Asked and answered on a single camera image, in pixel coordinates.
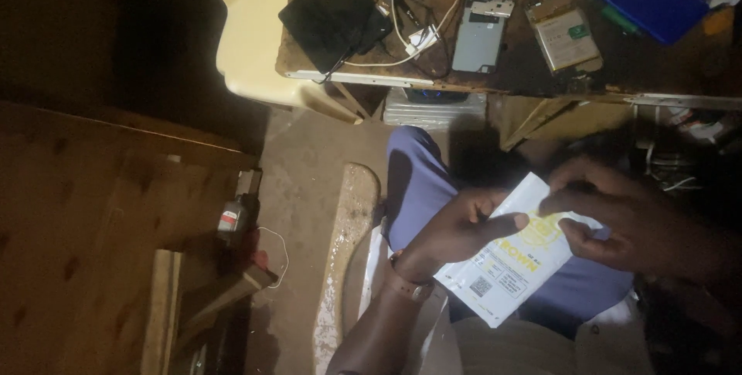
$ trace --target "cream plastic chair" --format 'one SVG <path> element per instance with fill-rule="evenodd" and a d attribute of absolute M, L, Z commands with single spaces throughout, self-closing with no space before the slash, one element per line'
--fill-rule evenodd
<path fill-rule="evenodd" d="M 278 12 L 287 0 L 223 0 L 227 20 L 219 40 L 217 69 L 227 88 L 240 96 L 304 107 L 347 123 L 360 116 L 332 99 L 308 79 L 291 79 L 275 71 L 283 24 Z"/>

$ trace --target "wrist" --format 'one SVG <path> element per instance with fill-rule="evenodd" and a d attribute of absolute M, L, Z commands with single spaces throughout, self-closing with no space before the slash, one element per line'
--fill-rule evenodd
<path fill-rule="evenodd" d="M 429 282 L 443 266 L 441 262 L 413 249 L 404 250 L 394 265 L 394 271 L 405 281 L 413 284 Z"/>

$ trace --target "disassembled phone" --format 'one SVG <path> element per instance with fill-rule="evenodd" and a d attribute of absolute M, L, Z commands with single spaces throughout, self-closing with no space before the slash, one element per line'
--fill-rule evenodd
<path fill-rule="evenodd" d="M 602 67 L 587 18 L 572 0 L 526 0 L 524 9 L 552 75 L 575 76 Z"/>
<path fill-rule="evenodd" d="M 515 0 L 465 0 L 451 67 L 466 72 L 494 72 L 505 22 L 514 8 Z"/>

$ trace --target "white package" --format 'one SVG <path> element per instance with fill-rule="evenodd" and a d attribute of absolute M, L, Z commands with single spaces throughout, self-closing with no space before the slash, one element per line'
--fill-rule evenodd
<path fill-rule="evenodd" d="M 521 232 L 493 240 L 471 259 L 446 264 L 436 279 L 451 290 L 490 327 L 499 326 L 572 256 L 557 223 L 571 218 L 592 229 L 602 225 L 573 212 L 540 218 L 536 215 L 549 186 L 530 173 L 490 218 L 511 212 L 528 214 Z"/>

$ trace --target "phone battery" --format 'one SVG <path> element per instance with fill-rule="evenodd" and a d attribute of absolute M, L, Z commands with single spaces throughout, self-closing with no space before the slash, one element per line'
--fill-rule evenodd
<path fill-rule="evenodd" d="M 552 71 L 600 57 L 600 51 L 579 11 L 534 24 Z"/>

